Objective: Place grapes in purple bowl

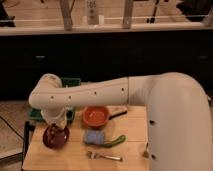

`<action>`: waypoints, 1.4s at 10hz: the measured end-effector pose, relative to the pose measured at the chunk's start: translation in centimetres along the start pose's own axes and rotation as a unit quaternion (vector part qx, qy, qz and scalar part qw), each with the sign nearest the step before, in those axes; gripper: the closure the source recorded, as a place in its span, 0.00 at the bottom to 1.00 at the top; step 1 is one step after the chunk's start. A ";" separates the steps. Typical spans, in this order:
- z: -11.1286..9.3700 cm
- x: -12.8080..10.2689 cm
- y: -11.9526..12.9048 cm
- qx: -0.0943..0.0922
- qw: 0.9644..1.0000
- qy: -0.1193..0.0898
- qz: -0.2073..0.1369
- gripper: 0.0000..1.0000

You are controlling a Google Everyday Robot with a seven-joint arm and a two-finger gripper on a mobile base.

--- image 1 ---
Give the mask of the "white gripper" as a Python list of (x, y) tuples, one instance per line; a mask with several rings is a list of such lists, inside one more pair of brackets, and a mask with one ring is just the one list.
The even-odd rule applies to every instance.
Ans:
[(41, 115), (48, 125), (55, 124), (64, 129), (68, 123), (67, 113), (70, 111), (68, 107), (55, 109), (42, 109)]

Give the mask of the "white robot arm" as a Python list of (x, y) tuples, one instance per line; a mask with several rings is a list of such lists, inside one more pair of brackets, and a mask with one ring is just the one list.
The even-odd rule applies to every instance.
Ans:
[(70, 106), (144, 106), (150, 171), (213, 171), (208, 98), (189, 75), (169, 72), (64, 88), (58, 76), (45, 74), (29, 104), (49, 123), (59, 122)]

